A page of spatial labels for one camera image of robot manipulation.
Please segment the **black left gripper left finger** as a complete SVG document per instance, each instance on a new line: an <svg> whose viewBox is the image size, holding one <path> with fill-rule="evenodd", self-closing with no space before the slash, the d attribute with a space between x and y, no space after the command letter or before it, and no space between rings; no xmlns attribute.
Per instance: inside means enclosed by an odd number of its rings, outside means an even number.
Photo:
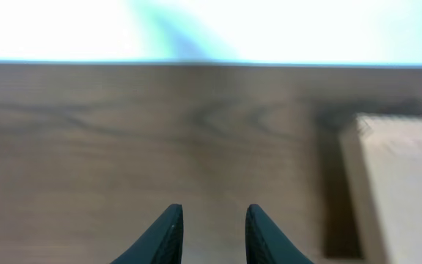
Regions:
<svg viewBox="0 0 422 264"><path fill-rule="evenodd" d="M183 236L182 206L171 204L111 264L181 264Z"/></svg>

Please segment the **brown cardboard box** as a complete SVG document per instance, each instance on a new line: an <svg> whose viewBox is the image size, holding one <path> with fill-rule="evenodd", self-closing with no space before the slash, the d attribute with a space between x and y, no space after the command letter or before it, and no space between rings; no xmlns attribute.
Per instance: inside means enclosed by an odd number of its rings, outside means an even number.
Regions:
<svg viewBox="0 0 422 264"><path fill-rule="evenodd" d="M358 114L339 137L367 263L422 264L422 117Z"/></svg>

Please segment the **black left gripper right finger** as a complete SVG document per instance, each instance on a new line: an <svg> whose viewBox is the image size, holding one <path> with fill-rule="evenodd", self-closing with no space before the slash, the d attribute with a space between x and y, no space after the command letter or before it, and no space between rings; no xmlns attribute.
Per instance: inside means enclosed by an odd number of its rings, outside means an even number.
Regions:
<svg viewBox="0 0 422 264"><path fill-rule="evenodd" d="M257 204L245 216L247 264L313 264Z"/></svg>

